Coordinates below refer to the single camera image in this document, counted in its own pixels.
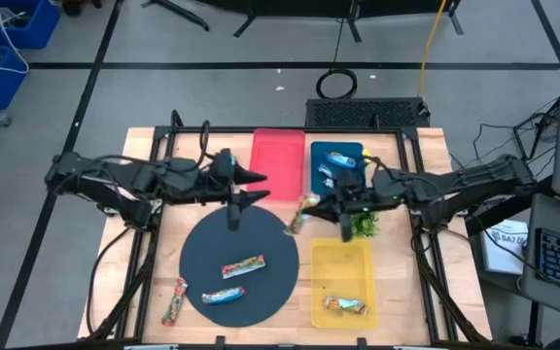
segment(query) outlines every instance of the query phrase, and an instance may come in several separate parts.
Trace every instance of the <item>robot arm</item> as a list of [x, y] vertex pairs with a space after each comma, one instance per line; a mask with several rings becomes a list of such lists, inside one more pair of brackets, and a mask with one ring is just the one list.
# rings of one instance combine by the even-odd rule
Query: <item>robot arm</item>
[[[406, 204], [420, 212], [422, 227], [445, 228], [455, 213], [490, 196], [525, 191], [535, 185], [526, 163], [513, 156], [446, 174], [414, 174], [386, 167], [379, 159], [372, 187], [364, 188], [349, 174], [339, 176], [330, 195], [303, 214], [340, 223], [343, 241], [351, 240], [350, 217], [368, 211], [384, 211]], [[446, 194], [456, 195], [446, 199]]]
[[236, 230], [241, 211], [269, 194], [234, 191], [234, 185], [263, 181], [266, 176], [243, 169], [228, 149], [210, 156], [212, 162], [205, 170], [196, 161], [180, 157], [158, 162], [130, 159], [126, 164], [107, 158], [76, 153], [56, 156], [45, 183], [57, 194], [75, 194], [96, 202], [103, 212], [118, 212], [128, 227], [141, 230], [157, 224], [153, 214], [162, 202], [226, 203], [228, 228]]

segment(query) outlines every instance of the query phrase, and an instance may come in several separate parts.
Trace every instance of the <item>pink tray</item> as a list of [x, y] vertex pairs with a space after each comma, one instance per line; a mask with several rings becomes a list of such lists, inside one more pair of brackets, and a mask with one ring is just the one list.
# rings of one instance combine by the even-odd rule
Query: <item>pink tray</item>
[[266, 175], [267, 180], [248, 185], [248, 191], [271, 191], [265, 199], [299, 200], [305, 138], [299, 130], [254, 130], [250, 170]]

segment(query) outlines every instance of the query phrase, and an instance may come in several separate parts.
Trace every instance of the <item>yellow tray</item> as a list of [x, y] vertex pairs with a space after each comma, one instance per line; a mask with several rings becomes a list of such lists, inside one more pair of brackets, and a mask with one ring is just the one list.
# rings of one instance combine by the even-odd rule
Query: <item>yellow tray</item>
[[[327, 297], [359, 299], [367, 304], [367, 315], [326, 309]], [[339, 238], [312, 241], [312, 325], [317, 328], [374, 329], [377, 309], [373, 288], [370, 241]]]

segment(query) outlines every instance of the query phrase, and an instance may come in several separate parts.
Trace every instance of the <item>wrapped snack bar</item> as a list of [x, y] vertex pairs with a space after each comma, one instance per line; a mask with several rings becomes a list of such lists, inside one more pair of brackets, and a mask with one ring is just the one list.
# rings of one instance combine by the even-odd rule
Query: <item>wrapped snack bar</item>
[[185, 296], [185, 290], [188, 285], [183, 277], [179, 277], [176, 280], [176, 287], [174, 287], [174, 296], [170, 300], [170, 304], [161, 319], [161, 324], [164, 326], [174, 326], [176, 321], [176, 316], [179, 314], [181, 305], [183, 304], [183, 297]]
[[216, 293], [203, 294], [202, 302], [208, 304], [217, 304], [223, 302], [233, 301], [237, 298], [241, 298], [245, 294], [245, 289], [241, 287], [230, 288], [227, 290], [222, 290]]
[[311, 193], [306, 195], [299, 204], [299, 208], [296, 211], [296, 215], [291, 220], [291, 223], [284, 229], [284, 232], [288, 235], [297, 235], [301, 231], [303, 223], [310, 217], [310, 215], [301, 214], [301, 211], [305, 208], [315, 206], [319, 203], [321, 197], [318, 194]]
[[368, 312], [367, 306], [362, 301], [342, 297], [326, 297], [325, 305], [328, 310], [342, 310], [362, 315]]
[[248, 258], [243, 262], [222, 266], [222, 275], [224, 276], [224, 279], [227, 279], [254, 271], [261, 267], [264, 267], [264, 256], [259, 255], [257, 257]]

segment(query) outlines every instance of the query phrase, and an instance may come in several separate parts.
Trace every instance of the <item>round black mat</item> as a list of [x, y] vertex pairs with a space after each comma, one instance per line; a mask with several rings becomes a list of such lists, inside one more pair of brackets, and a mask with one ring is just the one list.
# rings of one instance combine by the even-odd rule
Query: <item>round black mat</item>
[[[192, 229], [181, 253], [181, 277], [198, 312], [220, 326], [246, 327], [276, 313], [291, 295], [298, 280], [298, 246], [284, 234], [284, 223], [264, 209], [244, 210], [238, 231], [228, 230], [227, 214], [226, 208], [216, 210]], [[264, 255], [265, 267], [222, 278], [222, 266], [258, 255]], [[203, 293], [233, 287], [245, 288], [246, 295], [222, 304], [202, 302]]]

